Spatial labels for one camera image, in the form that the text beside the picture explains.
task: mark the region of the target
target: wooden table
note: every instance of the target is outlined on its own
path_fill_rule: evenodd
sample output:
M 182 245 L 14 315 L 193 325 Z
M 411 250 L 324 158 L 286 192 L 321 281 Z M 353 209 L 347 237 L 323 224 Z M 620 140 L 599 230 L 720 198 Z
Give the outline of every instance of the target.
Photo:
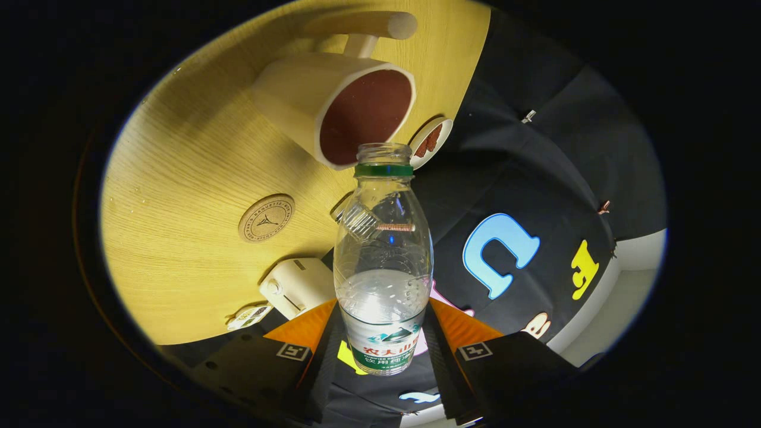
M 101 229 L 116 290 L 156 344 L 224 334 L 229 315 L 263 299 L 258 286 L 274 263 L 322 257 L 333 246 L 329 211 L 355 187 L 352 169 L 313 160 L 256 111 L 250 87 L 275 59 L 342 51 L 346 36 L 302 37 L 305 22 L 373 10 L 418 20 L 414 36 L 382 38 L 373 55 L 416 79 L 417 101 L 395 140 L 409 142 L 435 115 L 454 119 L 489 28 L 490 10 L 466 0 L 284 5 L 182 61 L 129 118 L 104 178 Z M 246 243 L 240 217 L 274 193 L 293 197 L 291 222 L 267 241 Z

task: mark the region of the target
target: black fabric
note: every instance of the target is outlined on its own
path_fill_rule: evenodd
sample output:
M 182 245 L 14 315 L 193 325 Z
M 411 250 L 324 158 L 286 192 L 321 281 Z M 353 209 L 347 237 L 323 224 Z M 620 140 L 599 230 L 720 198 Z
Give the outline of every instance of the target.
M 537 112 L 532 121 L 521 123 L 530 110 Z M 615 88 L 555 41 L 498 12 L 492 13 L 479 64 L 437 157 L 484 149 L 520 152 L 546 173 L 565 175 L 595 208 L 610 200 L 606 220 L 616 240 L 667 227 L 658 158 Z M 548 152 L 563 164 L 551 164 Z M 435 168 L 435 162 L 416 174 Z
M 247 328 L 247 331 L 252 331 L 253 333 L 251 334 L 263 336 L 262 330 L 256 324 Z M 172 356 L 187 368 L 192 369 L 206 361 L 210 355 L 220 350 L 224 345 L 228 344 L 228 342 L 235 339 L 235 337 L 235 334 L 228 333 L 190 343 L 158 345 L 156 347 L 164 355 Z
M 552 324 L 541 340 L 548 341 L 586 302 L 607 267 L 613 243 L 603 217 L 566 185 L 511 155 L 439 153 L 434 161 L 435 169 L 420 174 L 412 186 L 434 236 L 436 289 L 504 334 L 519 331 L 538 313 L 547 312 Z M 442 185 L 452 180 L 457 182 L 454 191 Z M 479 191 L 459 200 L 460 188 Z M 510 287 L 491 300 L 488 289 L 463 265 L 463 247 L 483 219 L 500 212 L 538 236 L 540 246 L 523 269 L 515 269 L 514 257 L 501 244 L 486 246 L 484 260 L 514 277 Z M 582 240 L 600 267 L 581 299 L 573 300 L 571 260 Z
M 414 400 L 399 399 L 399 396 L 405 392 L 423 392 L 436 388 L 436 379 L 433 376 L 428 353 L 413 357 L 412 364 L 407 370 L 388 377 L 358 375 L 351 367 L 339 363 L 333 382 L 346 391 L 397 412 L 418 411 L 440 404 L 438 401 L 415 404 Z
M 318 428 L 399 428 L 402 414 L 378 406 L 338 385 L 331 385 L 323 422 Z
M 605 216 L 616 240 L 666 228 L 666 190 L 648 134 L 599 73 L 584 67 L 533 126 L 571 159 L 599 200 L 611 201 Z
M 336 374 L 336 366 L 341 364 L 336 359 L 336 355 L 344 337 L 346 337 L 346 330 L 341 319 L 341 311 L 339 306 L 335 305 L 317 343 L 317 348 L 314 350 L 314 357 L 299 381 L 291 402 L 296 404 L 292 407 L 296 411 L 304 409 L 304 419 L 323 421 L 323 409 L 330 399 L 330 386 Z M 307 405 L 302 406 L 298 403 L 300 401 L 306 401 Z
M 478 403 L 465 375 L 457 365 L 457 360 L 447 343 L 446 334 L 440 320 L 429 302 L 425 308 L 423 331 L 428 344 L 428 358 L 441 394 L 441 405 L 447 419 L 475 420 Z
M 484 350 L 492 355 L 465 359 L 469 350 L 471 356 L 472 352 Z M 473 386 L 480 415 L 490 426 L 499 426 L 495 422 L 524 408 L 525 401 L 529 400 L 528 391 L 546 390 L 578 372 L 571 363 L 524 331 L 487 340 L 462 351 L 455 353 L 457 363 Z

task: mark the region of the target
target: transparent plastic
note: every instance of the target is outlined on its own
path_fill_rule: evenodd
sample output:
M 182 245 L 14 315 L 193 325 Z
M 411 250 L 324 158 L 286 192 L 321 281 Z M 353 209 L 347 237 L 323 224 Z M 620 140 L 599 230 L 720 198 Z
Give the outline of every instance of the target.
M 409 146 L 361 145 L 358 186 L 339 224 L 336 296 L 357 366 L 395 375 L 412 362 L 431 293 L 428 222 L 410 187 Z

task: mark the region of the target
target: blue letter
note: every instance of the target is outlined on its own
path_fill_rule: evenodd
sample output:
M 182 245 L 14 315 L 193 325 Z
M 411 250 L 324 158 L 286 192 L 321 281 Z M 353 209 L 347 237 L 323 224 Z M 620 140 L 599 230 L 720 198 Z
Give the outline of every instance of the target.
M 426 394 L 425 392 L 408 392 L 406 394 L 402 394 L 399 396 L 401 400 L 413 398 L 416 404 L 433 403 L 434 401 L 438 400 L 439 397 L 440 397 L 439 394 L 431 395 L 431 394 Z
M 483 260 L 483 248 L 495 239 L 515 256 L 515 267 L 518 269 L 526 267 L 539 250 L 539 238 L 527 234 L 507 214 L 491 215 L 476 226 L 465 241 L 463 263 L 468 272 L 489 289 L 489 298 L 492 300 L 498 298 L 513 282 L 511 274 L 502 276 Z

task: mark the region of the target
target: small dish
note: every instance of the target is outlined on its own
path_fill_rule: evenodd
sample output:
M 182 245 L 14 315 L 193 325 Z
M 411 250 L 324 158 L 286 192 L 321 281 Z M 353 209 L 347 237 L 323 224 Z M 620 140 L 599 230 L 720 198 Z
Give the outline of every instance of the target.
M 428 149 L 428 136 L 431 135 L 439 126 L 441 126 L 441 131 L 438 134 L 438 137 L 436 138 L 436 145 L 433 147 L 432 150 Z M 436 152 L 444 145 L 444 143 L 447 141 L 447 137 L 449 136 L 449 133 L 452 131 L 452 119 L 448 119 L 446 117 L 435 117 L 430 122 L 426 123 L 423 128 L 418 131 L 418 133 L 415 134 L 415 136 L 412 138 L 412 141 L 409 144 L 409 147 L 412 149 L 412 157 L 409 160 L 409 163 L 412 165 L 412 169 L 418 169 L 421 166 L 423 166 L 428 160 L 434 157 Z M 418 156 L 419 151 L 418 149 L 421 148 L 421 145 L 426 145 L 425 152 L 422 153 L 422 156 Z

